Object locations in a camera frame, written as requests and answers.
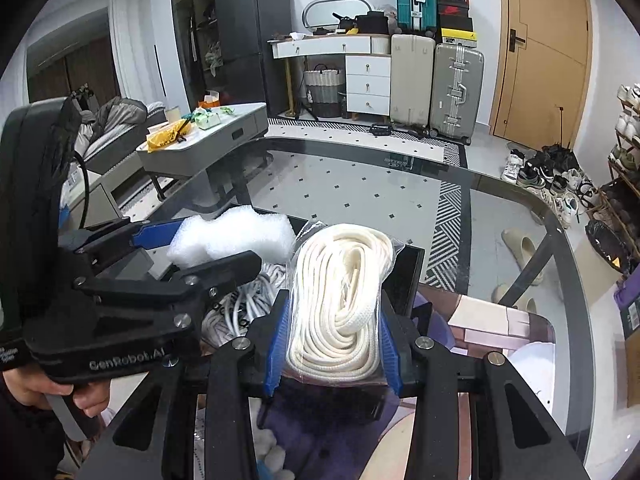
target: door frame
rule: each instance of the door frame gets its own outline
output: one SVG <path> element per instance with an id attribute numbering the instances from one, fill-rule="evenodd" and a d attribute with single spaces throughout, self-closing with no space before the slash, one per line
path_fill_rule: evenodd
<path id="1" fill-rule="evenodd" d="M 576 121 L 572 127 L 571 136 L 569 137 L 568 148 L 572 148 L 575 143 L 575 137 L 580 130 L 582 120 L 584 119 L 584 107 L 587 102 L 587 93 L 589 91 L 589 81 L 591 79 L 591 56 L 593 54 L 593 19 L 591 15 L 591 0 L 586 0 L 587 3 L 587 20 L 589 24 L 589 30 L 587 33 L 587 62 L 586 70 L 584 71 L 584 82 L 582 84 L 582 98 L 580 100 L 580 107 L 578 108 L 578 117 L 580 120 Z M 509 0 L 500 0 L 500 53 L 498 54 L 498 73 L 495 78 L 495 92 L 494 102 L 491 106 L 491 116 L 489 118 L 489 132 L 493 135 L 495 131 L 495 124 L 498 120 L 498 110 L 500 109 L 500 101 L 502 96 L 510 96 L 513 91 L 504 89 L 504 74 L 507 67 L 507 50 L 509 44 Z"/>

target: beige suitcase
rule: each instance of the beige suitcase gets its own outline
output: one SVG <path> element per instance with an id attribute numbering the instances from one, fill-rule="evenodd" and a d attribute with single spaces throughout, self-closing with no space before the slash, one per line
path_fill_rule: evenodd
<path id="1" fill-rule="evenodd" d="M 429 124 L 435 48 L 436 42 L 431 38 L 409 34 L 391 38 L 392 121 Z"/>

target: gray suitcase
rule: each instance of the gray suitcase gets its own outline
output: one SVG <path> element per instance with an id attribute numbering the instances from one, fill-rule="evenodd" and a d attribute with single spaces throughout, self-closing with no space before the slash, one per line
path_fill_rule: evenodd
<path id="1" fill-rule="evenodd" d="M 395 34 L 391 38 L 392 121 L 407 126 L 429 124 L 435 47 L 431 38 L 409 34 Z"/>
<path id="2" fill-rule="evenodd" d="M 434 65 L 429 134 L 471 144 L 480 105 L 484 56 L 466 46 L 440 44 Z"/>

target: cream shoelace bundle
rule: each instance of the cream shoelace bundle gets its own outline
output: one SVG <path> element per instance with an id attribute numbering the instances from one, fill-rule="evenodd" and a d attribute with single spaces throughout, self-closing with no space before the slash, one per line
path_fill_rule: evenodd
<path id="1" fill-rule="evenodd" d="M 351 224 L 312 235 L 298 254 L 287 363 L 321 383 L 353 383 L 380 362 L 376 308 L 394 262 L 391 240 Z"/>

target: white curtain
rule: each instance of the white curtain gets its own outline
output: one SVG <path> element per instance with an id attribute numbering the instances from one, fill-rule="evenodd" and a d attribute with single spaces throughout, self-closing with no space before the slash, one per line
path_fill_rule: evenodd
<path id="1" fill-rule="evenodd" d="M 9 64 L 0 78 L 0 125 L 14 108 L 29 103 L 27 90 L 27 43 L 24 38 L 15 49 Z"/>
<path id="2" fill-rule="evenodd" d="M 120 95 L 145 104 L 160 100 L 143 40 L 142 0 L 109 0 L 109 32 Z"/>

